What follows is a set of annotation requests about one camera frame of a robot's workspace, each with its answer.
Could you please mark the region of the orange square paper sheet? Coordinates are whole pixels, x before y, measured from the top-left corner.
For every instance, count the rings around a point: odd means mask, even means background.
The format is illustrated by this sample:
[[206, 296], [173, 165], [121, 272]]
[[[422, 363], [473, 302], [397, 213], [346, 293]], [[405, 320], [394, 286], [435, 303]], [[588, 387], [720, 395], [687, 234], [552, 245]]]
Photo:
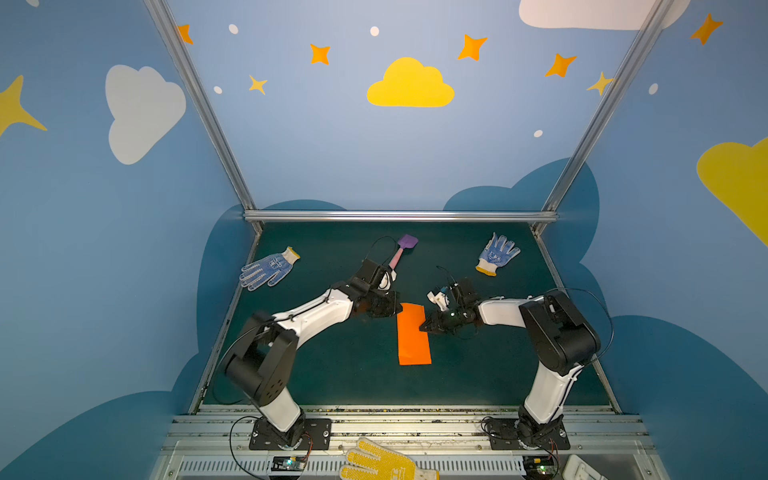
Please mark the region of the orange square paper sheet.
[[431, 365], [428, 334], [420, 329], [426, 321], [422, 305], [402, 303], [397, 315], [398, 362], [401, 366]]

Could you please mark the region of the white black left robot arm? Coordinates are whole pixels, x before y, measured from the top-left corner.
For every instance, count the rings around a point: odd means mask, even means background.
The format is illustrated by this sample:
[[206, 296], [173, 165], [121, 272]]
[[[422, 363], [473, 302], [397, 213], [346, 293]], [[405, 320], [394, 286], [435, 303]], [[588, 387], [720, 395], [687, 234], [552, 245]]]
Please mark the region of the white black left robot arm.
[[288, 390], [299, 348], [350, 318], [400, 313], [394, 280], [390, 265], [365, 259], [355, 275], [332, 284], [319, 297], [285, 312], [257, 311], [248, 319], [218, 369], [259, 411], [257, 432], [262, 438], [285, 449], [301, 444], [306, 415]]

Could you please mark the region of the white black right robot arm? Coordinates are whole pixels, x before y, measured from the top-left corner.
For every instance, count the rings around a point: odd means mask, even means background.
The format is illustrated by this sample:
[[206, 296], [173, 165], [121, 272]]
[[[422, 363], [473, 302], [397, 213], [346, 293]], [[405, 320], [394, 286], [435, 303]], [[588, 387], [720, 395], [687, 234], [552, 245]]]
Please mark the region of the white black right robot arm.
[[515, 420], [481, 421], [491, 448], [570, 449], [564, 406], [579, 375], [601, 348], [599, 335], [570, 297], [554, 289], [526, 299], [483, 299], [464, 278], [429, 292], [427, 299], [435, 308], [419, 327], [426, 333], [456, 334], [467, 325], [527, 331], [538, 358], [536, 376]]

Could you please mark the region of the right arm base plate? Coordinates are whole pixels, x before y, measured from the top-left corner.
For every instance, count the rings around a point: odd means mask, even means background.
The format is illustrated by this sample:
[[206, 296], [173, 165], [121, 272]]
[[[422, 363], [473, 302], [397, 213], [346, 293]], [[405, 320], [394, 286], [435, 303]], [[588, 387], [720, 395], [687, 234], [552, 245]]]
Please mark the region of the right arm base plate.
[[481, 430], [489, 438], [493, 450], [569, 450], [571, 444], [559, 416], [546, 424], [528, 418], [485, 417]]

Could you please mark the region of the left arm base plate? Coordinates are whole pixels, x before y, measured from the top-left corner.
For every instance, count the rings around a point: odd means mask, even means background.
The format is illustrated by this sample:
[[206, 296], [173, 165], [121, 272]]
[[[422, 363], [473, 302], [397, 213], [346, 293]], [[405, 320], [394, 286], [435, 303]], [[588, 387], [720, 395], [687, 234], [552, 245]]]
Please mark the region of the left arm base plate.
[[278, 430], [266, 418], [259, 418], [252, 429], [248, 448], [269, 450], [328, 450], [332, 421], [329, 418], [300, 417], [286, 432]]

